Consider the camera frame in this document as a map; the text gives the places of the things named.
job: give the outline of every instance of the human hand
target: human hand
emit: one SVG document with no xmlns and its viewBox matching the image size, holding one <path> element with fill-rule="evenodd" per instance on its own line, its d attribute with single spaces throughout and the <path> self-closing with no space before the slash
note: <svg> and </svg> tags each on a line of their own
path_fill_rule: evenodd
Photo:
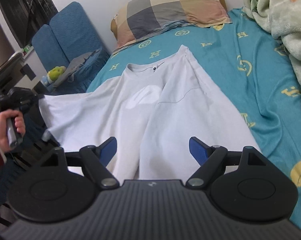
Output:
<svg viewBox="0 0 301 240">
<path fill-rule="evenodd" d="M 0 112 L 0 149 L 4 153 L 12 150 L 9 147 L 6 130 L 6 120 L 12 117 L 15 117 L 15 126 L 17 128 L 17 132 L 19 132 L 22 136 L 24 136 L 26 132 L 23 114 L 20 111 L 9 109 Z"/>
</svg>

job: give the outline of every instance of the teal bed sheet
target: teal bed sheet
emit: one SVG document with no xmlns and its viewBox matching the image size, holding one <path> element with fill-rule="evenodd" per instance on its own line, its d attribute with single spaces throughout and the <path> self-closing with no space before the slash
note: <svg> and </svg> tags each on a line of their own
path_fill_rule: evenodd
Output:
<svg viewBox="0 0 301 240">
<path fill-rule="evenodd" d="M 301 228 L 300 86 L 283 47 L 241 9 L 229 15 L 232 24 L 172 29 L 112 55 L 87 92 L 128 63 L 153 63 L 187 46 L 237 107 L 262 153 L 298 187 L 291 221 Z"/>
</svg>

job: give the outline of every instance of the dark window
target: dark window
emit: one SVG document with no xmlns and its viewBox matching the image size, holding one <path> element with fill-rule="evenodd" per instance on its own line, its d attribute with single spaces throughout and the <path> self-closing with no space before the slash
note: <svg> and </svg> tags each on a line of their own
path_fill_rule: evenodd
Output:
<svg viewBox="0 0 301 240">
<path fill-rule="evenodd" d="M 58 13 L 52 0 L 0 0 L 0 9 L 21 48 Z"/>
</svg>

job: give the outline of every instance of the t-shirt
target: t-shirt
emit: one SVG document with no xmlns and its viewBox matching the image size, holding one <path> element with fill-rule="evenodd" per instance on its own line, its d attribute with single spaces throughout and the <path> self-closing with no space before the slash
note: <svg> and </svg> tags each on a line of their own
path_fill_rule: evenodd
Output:
<svg viewBox="0 0 301 240">
<path fill-rule="evenodd" d="M 236 107 L 183 45 L 158 62 L 128 64 L 94 92 L 45 96 L 39 106 L 66 152 L 116 137 L 107 168 L 120 182 L 138 168 L 139 179 L 186 181 L 199 168 L 188 149 L 192 136 L 230 151 L 259 150 Z"/>
</svg>

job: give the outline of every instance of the plaid pillowcase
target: plaid pillowcase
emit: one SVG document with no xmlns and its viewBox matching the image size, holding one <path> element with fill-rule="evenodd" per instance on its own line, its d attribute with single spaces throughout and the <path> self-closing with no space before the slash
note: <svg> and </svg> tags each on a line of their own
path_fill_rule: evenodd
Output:
<svg viewBox="0 0 301 240">
<path fill-rule="evenodd" d="M 219 0 L 132 0 L 114 18 L 118 52 L 170 29 L 231 23 Z"/>
</svg>

